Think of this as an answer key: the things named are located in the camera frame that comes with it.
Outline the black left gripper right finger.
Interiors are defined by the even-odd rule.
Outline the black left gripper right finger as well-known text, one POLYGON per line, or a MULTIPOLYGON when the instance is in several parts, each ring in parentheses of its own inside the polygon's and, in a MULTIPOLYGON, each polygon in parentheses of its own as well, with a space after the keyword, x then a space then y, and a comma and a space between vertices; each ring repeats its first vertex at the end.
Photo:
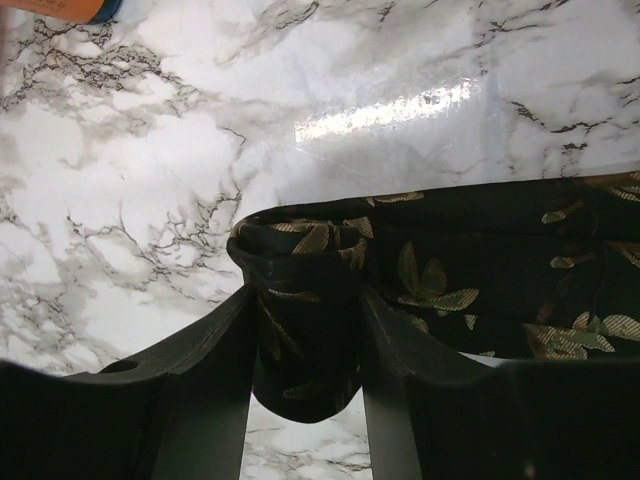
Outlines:
POLYGON ((361 373, 377 479, 635 479, 639 363, 488 366, 360 293, 361 373))

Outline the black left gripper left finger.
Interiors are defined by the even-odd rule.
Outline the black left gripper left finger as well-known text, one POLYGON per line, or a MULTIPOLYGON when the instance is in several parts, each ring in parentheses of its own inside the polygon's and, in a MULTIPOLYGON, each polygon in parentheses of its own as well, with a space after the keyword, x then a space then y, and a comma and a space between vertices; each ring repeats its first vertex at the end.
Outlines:
POLYGON ((235 479, 256 355, 243 287, 176 334, 97 373, 1 365, 5 479, 235 479))

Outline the black gold floral tie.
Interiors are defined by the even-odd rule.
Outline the black gold floral tie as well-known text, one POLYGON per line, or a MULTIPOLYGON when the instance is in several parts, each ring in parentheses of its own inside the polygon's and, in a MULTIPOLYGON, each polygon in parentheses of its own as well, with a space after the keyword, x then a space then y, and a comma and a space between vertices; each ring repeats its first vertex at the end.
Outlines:
POLYGON ((361 385, 363 287, 467 354, 639 353, 639 176, 494 183, 254 213, 227 251, 256 292, 253 392, 315 423, 361 385))

